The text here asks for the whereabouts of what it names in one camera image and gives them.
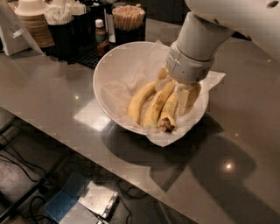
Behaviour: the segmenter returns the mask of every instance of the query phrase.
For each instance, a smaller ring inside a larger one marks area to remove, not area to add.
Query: bowl
[[[128,118],[127,107],[138,88],[157,79],[169,49],[169,46],[161,43],[131,42],[112,49],[97,64],[93,77],[96,100],[103,111],[126,130],[147,135],[146,129],[135,125]],[[208,99],[208,92],[199,95],[192,111],[187,115],[187,121],[183,119],[180,137],[204,115]]]

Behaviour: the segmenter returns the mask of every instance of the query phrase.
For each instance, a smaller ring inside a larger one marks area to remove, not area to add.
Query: small sauce bottle
[[[102,44],[106,40],[106,28],[102,19],[95,20],[95,37],[98,44]]]

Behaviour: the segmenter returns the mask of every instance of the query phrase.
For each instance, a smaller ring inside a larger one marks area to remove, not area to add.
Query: white robotic arm
[[[179,83],[203,80],[220,44],[235,31],[280,61],[280,4],[265,0],[185,0],[190,8],[166,64]]]

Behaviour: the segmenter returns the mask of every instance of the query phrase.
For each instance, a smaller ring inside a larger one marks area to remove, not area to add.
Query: dark floor
[[[0,108],[0,129],[11,118],[11,114]],[[17,209],[17,212],[3,223],[51,223],[46,217],[44,218],[44,216],[49,216],[45,210],[45,204],[57,195],[73,173],[79,173],[95,183],[98,182],[99,185],[104,185],[119,193],[119,202],[116,204],[112,217],[108,220],[110,224],[191,223],[186,217],[158,203],[151,196],[105,171],[80,154],[69,150],[63,144],[25,122],[15,121],[12,128],[0,136],[0,146],[0,213],[21,197],[34,184],[33,181],[44,177],[44,171],[34,167],[34,165],[49,171],[60,155],[64,157],[64,161],[59,164],[57,170],[45,182],[44,186],[34,192]],[[26,162],[34,165],[23,163],[16,152],[22,155]],[[22,165],[33,181],[14,162]],[[37,222],[31,218],[31,211],[38,220]]]

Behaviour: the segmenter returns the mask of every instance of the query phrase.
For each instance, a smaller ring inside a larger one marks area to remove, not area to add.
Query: stainless steel surface
[[[169,45],[179,27],[147,21],[146,40]],[[0,54],[0,107],[198,223],[280,222],[280,65],[231,38],[213,70],[201,121],[160,148],[102,112],[87,67],[22,52]]]

